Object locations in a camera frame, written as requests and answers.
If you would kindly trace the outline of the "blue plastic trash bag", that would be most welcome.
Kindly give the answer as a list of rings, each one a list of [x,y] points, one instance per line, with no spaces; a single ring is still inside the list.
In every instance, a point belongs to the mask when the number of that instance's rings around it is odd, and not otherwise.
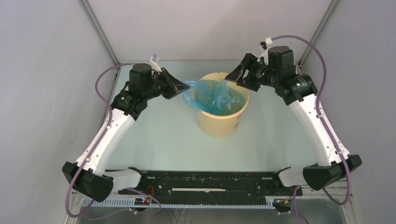
[[[239,112],[245,97],[231,88],[226,80],[185,81],[189,89],[182,93],[184,103],[198,112],[228,116]]]

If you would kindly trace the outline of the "yellow printed trash bin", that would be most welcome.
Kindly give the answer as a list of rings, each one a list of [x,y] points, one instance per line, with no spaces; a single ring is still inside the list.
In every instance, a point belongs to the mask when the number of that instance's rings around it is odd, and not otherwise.
[[[225,79],[226,72],[215,72],[202,77],[200,80],[216,80]],[[196,112],[198,124],[200,128],[208,135],[214,137],[225,137],[232,134],[240,122],[240,117],[246,109],[249,102],[248,91],[235,83],[228,81],[231,88],[240,92],[245,97],[245,106],[237,113],[228,116],[216,116],[206,112]]]

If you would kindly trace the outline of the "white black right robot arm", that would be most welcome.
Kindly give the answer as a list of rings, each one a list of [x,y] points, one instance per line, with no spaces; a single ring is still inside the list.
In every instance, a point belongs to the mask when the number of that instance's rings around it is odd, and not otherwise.
[[[273,192],[284,195],[296,185],[321,190],[358,168],[362,164],[361,158],[350,154],[343,146],[322,105],[316,104],[318,90],[311,77],[296,73],[293,51],[287,46],[275,46],[266,52],[267,63],[262,57],[245,54],[225,79],[251,91],[258,91],[262,85],[274,88],[297,116],[313,145],[317,162],[301,170],[285,168],[278,171],[278,178],[271,183]]]

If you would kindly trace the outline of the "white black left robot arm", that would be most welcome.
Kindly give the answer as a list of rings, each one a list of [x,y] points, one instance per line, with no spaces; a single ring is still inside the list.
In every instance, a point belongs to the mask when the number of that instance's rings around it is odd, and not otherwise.
[[[72,188],[96,202],[126,188],[136,194],[146,192],[148,182],[141,178],[139,170],[127,168],[107,172],[106,165],[122,136],[147,108],[149,100],[158,96],[172,99],[189,88],[156,63],[134,64],[129,80],[109,105],[110,111],[94,140],[74,163],[64,164],[62,172]]]

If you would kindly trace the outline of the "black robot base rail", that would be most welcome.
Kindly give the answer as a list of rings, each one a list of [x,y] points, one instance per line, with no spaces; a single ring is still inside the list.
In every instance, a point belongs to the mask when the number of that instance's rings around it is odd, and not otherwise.
[[[302,196],[274,172],[141,170],[136,190],[162,203],[259,205],[270,197]]]

